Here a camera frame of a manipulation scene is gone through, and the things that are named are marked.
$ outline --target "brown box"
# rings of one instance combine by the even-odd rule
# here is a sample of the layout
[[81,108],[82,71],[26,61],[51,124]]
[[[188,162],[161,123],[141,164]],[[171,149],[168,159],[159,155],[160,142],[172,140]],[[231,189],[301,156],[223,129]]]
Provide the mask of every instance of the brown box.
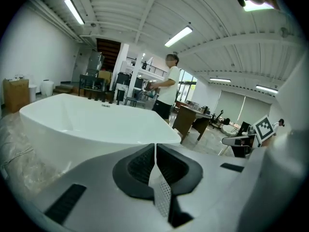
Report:
[[16,113],[22,107],[30,103],[29,80],[21,79],[17,81],[3,80],[3,94],[5,107]]
[[111,83],[112,80],[112,73],[107,71],[99,71],[98,78],[103,78],[107,80],[107,84]]

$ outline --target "hand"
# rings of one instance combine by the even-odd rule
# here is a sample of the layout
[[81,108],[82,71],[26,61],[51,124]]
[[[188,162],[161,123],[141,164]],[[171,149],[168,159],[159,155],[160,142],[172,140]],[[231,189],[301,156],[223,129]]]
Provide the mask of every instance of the hand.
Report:
[[156,89],[159,87],[159,84],[158,83],[153,83],[150,85],[150,89]]

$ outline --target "ceiling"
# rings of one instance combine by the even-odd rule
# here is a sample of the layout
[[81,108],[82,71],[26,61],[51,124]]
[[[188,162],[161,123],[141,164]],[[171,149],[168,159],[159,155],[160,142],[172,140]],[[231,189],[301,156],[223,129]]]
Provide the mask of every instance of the ceiling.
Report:
[[[210,77],[231,79],[229,85],[239,89],[255,91],[257,84],[278,89],[305,50],[292,18],[276,10],[245,12],[237,0],[73,0],[83,26],[63,0],[41,1],[84,43],[109,39],[163,58],[175,51],[182,69],[214,86],[219,83]],[[188,25],[191,34],[164,46]]]

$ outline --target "bathtub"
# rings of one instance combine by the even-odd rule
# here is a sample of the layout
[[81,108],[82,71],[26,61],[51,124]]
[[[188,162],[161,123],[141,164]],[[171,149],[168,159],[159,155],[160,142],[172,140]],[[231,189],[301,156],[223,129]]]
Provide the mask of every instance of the bathtub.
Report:
[[62,172],[128,147],[181,141],[156,112],[69,94],[31,103],[20,116],[38,156]]

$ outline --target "gray window shade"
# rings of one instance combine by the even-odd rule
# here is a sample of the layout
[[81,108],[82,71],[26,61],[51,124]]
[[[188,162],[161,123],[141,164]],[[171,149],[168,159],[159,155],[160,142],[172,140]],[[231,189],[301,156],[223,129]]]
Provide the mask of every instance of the gray window shade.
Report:
[[246,97],[237,124],[241,125],[243,121],[245,121],[253,125],[260,118],[262,118],[265,115],[268,115],[269,111],[270,111],[270,104],[250,97]]
[[243,95],[222,91],[215,110],[216,116],[223,110],[224,113],[221,116],[236,123],[244,99]]

